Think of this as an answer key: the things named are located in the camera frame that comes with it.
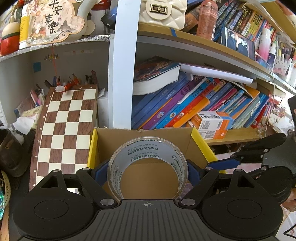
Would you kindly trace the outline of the clear packing tape roll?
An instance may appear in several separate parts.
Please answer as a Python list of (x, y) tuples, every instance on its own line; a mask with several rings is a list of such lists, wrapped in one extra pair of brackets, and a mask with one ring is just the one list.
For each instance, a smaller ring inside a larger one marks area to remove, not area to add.
[(177, 199), (188, 180), (185, 156), (158, 137), (135, 138), (121, 145), (107, 168), (113, 196), (122, 199)]

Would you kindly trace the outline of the lower orange white toothpaste box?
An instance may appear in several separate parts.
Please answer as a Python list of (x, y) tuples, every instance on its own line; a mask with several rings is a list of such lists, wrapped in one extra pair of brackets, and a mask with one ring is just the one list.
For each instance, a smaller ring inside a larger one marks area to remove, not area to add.
[(210, 121), (203, 120), (199, 125), (196, 125), (197, 122), (188, 121), (186, 123), (186, 127), (199, 127), (202, 129), (198, 129), (199, 134), (205, 140), (221, 140), (224, 139), (228, 132), (228, 121)]

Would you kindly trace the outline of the orange white toothpaste box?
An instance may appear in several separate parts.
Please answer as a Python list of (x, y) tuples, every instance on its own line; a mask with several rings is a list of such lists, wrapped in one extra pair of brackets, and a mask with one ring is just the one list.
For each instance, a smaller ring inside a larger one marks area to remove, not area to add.
[(215, 111), (201, 111), (190, 121), (199, 131), (229, 130), (234, 123), (234, 119), (227, 113)]
[(196, 125), (197, 122), (188, 121), (186, 123), (186, 127), (199, 127), (202, 129), (198, 129), (199, 134), (205, 140), (221, 140), (224, 139), (228, 132), (228, 121), (210, 121), (203, 120), (199, 125)]

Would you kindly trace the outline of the yellow cardboard box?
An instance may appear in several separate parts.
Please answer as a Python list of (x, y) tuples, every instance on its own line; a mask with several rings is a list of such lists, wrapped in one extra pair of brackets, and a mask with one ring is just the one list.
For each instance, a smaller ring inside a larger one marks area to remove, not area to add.
[(95, 181), (116, 199), (177, 199), (201, 174), (190, 171), (217, 161), (196, 128), (152, 131), (95, 128), (89, 167)]

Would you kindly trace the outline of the upper orange white toothpaste box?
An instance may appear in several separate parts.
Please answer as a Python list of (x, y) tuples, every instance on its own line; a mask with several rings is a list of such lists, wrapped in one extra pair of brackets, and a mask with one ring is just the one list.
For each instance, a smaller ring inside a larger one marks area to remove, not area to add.
[(234, 119), (227, 113), (215, 111), (201, 111), (190, 121), (199, 131), (229, 130), (234, 123)]

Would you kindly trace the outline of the brown white chessboard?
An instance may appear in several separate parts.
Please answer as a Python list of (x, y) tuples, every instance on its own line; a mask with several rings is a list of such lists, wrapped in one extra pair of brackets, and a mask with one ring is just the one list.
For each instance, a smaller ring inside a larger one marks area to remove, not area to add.
[(76, 85), (65, 92), (50, 88), (34, 139), (30, 189), (53, 170), (74, 174), (79, 169), (89, 167), (97, 96), (96, 84)]

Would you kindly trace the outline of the row of leaning books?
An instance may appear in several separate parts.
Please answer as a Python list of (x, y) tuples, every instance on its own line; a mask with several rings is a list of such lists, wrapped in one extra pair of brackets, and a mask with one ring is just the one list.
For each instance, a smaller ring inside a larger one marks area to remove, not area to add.
[(252, 88), (219, 78), (179, 72), (175, 81), (148, 94), (138, 92), (132, 101), (133, 130), (179, 128), (199, 113), (213, 118), (217, 113), (230, 121), (227, 129), (255, 128), (271, 94), (263, 86)]

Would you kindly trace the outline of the thick white lying book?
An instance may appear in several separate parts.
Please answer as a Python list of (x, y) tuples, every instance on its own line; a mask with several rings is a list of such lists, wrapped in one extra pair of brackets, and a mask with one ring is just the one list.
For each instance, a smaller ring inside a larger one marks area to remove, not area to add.
[(134, 68), (133, 95), (146, 95), (178, 81), (180, 63), (154, 56)]

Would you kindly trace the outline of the framed photo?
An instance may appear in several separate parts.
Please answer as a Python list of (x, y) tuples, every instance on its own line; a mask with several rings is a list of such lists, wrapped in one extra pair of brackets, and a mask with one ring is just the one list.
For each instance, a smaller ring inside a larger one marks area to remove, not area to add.
[(221, 29), (221, 44), (230, 48), (251, 60), (255, 60), (255, 44), (243, 35), (223, 27)]

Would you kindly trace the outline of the pink bottle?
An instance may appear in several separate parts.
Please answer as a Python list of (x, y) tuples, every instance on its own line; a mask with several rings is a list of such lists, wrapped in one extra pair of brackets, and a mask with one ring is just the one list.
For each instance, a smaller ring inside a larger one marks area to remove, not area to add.
[(210, 41), (213, 40), (217, 15), (218, 5), (216, 1), (202, 1), (196, 35)]

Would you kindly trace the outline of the cream quilted handbag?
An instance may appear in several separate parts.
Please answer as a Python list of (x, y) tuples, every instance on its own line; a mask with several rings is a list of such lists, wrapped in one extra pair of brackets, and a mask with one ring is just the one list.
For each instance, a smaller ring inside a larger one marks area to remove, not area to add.
[(139, 22), (181, 30), (185, 25), (186, 0), (141, 1)]

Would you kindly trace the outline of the red round doll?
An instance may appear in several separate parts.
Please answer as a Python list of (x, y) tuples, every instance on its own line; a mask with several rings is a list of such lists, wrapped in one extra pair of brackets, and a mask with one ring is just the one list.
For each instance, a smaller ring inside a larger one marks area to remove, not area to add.
[(20, 45), (20, 24), (9, 23), (2, 31), (1, 56), (9, 55), (19, 50)]

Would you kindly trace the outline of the decorative chinese hanging plaque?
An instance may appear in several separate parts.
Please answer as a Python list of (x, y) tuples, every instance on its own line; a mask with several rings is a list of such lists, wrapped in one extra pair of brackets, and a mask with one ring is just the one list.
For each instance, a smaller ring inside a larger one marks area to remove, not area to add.
[(23, 7), (22, 19), (28, 23), (20, 41), (29, 46), (63, 42), (85, 25), (72, 1), (31, 1)]

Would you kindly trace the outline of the white bookshelf frame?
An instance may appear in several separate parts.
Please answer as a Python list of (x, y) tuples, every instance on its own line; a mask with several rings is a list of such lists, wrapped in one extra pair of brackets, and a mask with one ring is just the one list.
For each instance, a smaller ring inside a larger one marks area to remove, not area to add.
[(275, 83), (295, 95), (283, 79), (224, 45), (168, 28), (139, 24), (139, 1), (119, 1), (115, 32), (73, 42), (27, 47), (1, 57), (1, 121), (16, 120), (15, 108), (37, 85), (54, 76), (83, 78), (96, 71), (108, 91), (111, 128), (130, 128), (134, 65), (152, 56), (206, 65), (252, 79)]

